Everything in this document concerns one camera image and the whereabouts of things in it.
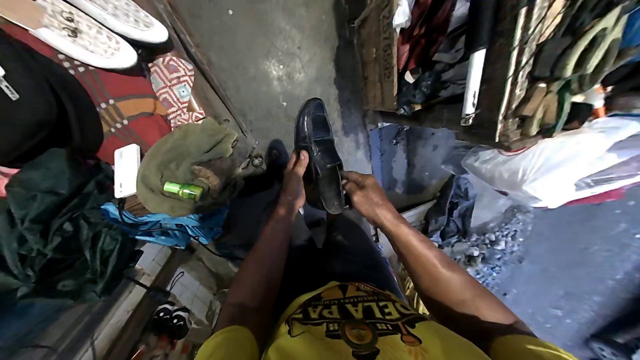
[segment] blue cloth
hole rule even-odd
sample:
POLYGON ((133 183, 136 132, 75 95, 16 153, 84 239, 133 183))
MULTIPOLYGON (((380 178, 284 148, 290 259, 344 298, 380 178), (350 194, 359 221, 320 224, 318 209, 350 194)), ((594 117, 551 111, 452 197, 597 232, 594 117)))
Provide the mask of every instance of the blue cloth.
MULTIPOLYGON (((627 20, 625 31, 622 34, 620 49, 626 47, 636 47, 640 45, 640 6, 637 7, 627 20)), ((640 60, 640 54, 629 60, 627 63, 640 60)))
POLYGON ((138 240, 148 241, 160 245, 174 246, 184 249, 196 236, 198 241, 208 244, 222 233, 229 211, 228 206, 200 215, 186 217, 171 217, 167 214, 149 214, 143 217, 135 217, 128 211, 122 211, 123 224, 118 213, 118 208, 107 202, 101 206, 102 214, 107 221, 120 225, 127 233, 138 240), (164 231, 145 231, 150 229, 162 229, 164 231))

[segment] red patterned fabric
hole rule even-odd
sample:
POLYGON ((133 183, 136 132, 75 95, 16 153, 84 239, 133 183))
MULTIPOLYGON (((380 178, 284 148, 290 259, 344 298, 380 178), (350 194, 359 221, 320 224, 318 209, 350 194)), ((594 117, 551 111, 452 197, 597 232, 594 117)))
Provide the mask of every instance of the red patterned fabric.
POLYGON ((11 179, 11 176, 14 176, 19 168, 8 168, 8 167, 0 167, 0 197, 6 197, 6 190, 4 187, 11 179))
POLYGON ((100 113, 104 141, 98 157, 103 161, 113 164, 113 152, 132 143, 147 152, 158 139, 171 132, 171 126, 163 117, 166 109, 157 100, 148 78, 108 72, 81 63, 16 25, 3 25, 2 29, 65 67, 84 86, 100 113))
POLYGON ((167 120, 175 129, 182 124, 198 123, 204 111, 188 111, 195 73, 186 60, 167 55, 149 64, 151 85, 158 99, 167 109, 167 120))

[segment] stone debris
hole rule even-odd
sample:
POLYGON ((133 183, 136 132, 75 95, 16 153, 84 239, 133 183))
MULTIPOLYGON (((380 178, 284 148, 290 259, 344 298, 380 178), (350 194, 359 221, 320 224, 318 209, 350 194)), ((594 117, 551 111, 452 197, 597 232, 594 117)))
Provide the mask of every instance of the stone debris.
POLYGON ((532 221, 529 208, 511 206, 500 221, 481 227, 466 239, 436 245, 489 290, 495 291, 502 275, 515 263, 522 262, 522 245, 532 221))

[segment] white shoe sole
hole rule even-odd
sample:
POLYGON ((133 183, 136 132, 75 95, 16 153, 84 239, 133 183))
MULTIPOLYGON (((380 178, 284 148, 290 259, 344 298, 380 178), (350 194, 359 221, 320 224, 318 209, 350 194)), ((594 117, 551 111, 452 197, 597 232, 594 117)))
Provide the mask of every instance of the white shoe sole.
POLYGON ((101 69, 128 69, 138 54, 123 38, 62 0, 36 0, 45 10, 42 28, 31 33, 87 65, 101 69))
POLYGON ((150 44, 169 39, 169 31, 132 0, 67 0, 115 33, 150 44))

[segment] dark green tarp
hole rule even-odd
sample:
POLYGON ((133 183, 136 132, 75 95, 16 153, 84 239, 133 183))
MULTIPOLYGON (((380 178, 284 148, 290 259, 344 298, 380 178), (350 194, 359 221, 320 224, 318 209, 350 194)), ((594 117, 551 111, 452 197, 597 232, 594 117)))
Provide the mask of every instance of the dark green tarp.
POLYGON ((0 200, 0 291, 81 302, 113 291, 139 255, 100 211, 112 184, 109 165, 62 149, 25 164, 0 200))

